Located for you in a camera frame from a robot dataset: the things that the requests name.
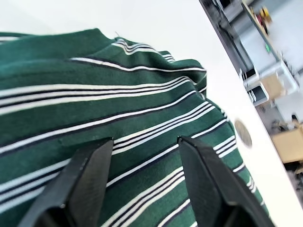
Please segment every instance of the wall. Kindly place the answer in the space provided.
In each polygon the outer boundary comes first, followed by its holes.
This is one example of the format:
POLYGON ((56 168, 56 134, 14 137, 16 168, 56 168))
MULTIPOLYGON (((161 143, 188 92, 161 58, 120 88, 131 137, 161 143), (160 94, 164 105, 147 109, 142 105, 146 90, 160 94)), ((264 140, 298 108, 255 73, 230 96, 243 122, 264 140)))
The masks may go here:
MULTIPOLYGON (((290 0, 271 13, 273 23, 269 26, 269 38, 278 52, 294 70, 303 67, 303 1, 290 0)), ((252 27, 240 35, 241 42, 258 70, 275 62, 265 49, 265 43, 257 29, 252 27)))

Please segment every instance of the white tabletop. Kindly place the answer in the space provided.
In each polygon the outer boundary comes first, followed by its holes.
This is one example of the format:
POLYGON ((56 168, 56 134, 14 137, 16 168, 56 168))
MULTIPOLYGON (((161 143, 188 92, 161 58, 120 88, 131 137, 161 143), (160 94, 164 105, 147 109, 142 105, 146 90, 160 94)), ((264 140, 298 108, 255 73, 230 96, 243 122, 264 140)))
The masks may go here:
POLYGON ((198 0, 2 0, 0 30, 57 34, 99 28, 129 40, 168 50, 176 60, 193 58, 207 69, 207 97, 234 122, 242 120, 252 148, 238 140, 249 168, 278 227, 299 225, 302 208, 283 165, 198 0))

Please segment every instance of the yellow object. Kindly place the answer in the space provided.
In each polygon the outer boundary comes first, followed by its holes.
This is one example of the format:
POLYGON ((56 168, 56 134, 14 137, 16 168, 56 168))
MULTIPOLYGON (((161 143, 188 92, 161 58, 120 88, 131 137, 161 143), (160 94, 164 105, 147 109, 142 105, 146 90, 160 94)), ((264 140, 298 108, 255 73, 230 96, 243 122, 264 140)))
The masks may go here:
POLYGON ((260 15, 261 17, 269 17, 269 11, 266 7, 262 7, 260 10, 260 15))

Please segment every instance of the green striped shirt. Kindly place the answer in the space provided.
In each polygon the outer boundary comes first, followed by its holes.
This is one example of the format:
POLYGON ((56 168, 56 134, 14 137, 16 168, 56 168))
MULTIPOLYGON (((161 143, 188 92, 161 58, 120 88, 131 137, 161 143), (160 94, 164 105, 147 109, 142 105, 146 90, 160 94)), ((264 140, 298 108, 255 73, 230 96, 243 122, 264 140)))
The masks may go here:
POLYGON ((115 143, 99 226, 197 226, 178 135, 214 147, 266 209, 199 62, 97 29, 1 40, 0 226, 16 226, 75 150, 105 137, 115 143))

